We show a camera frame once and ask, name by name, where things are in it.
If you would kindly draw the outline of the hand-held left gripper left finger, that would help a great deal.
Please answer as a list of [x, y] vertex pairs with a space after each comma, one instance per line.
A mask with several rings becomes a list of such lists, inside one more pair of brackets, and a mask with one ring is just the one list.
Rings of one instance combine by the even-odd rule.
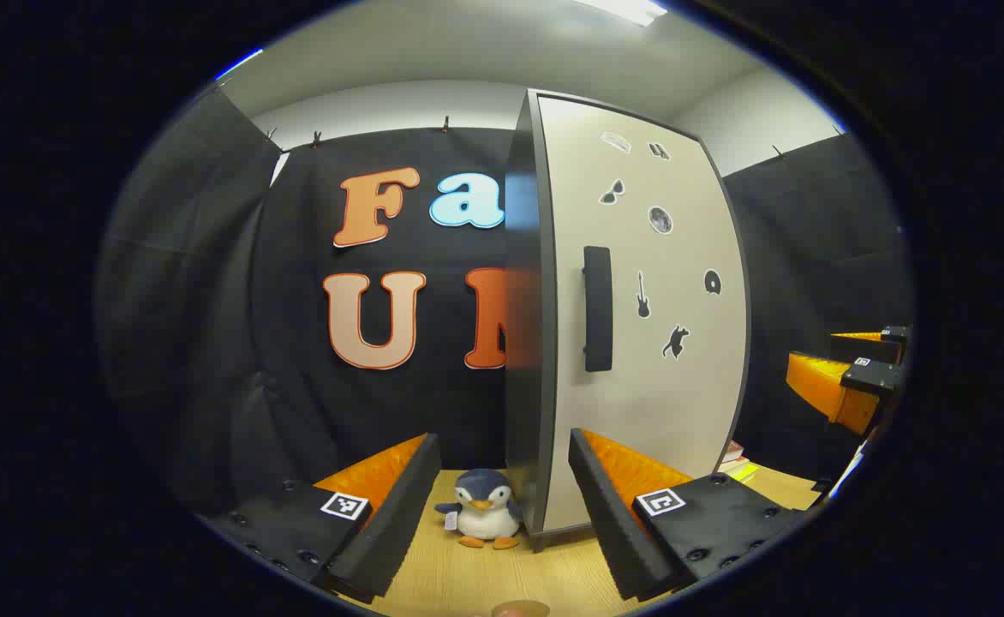
[[420, 434], [204, 523], [285, 577], [370, 604], [403, 566], [441, 465], [439, 437]]

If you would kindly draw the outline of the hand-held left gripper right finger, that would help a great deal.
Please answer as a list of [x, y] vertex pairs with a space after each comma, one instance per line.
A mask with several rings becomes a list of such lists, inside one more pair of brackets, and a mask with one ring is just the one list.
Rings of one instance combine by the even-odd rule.
[[691, 477], [587, 429], [568, 460], [623, 600], [713, 577], [806, 519], [725, 473]]

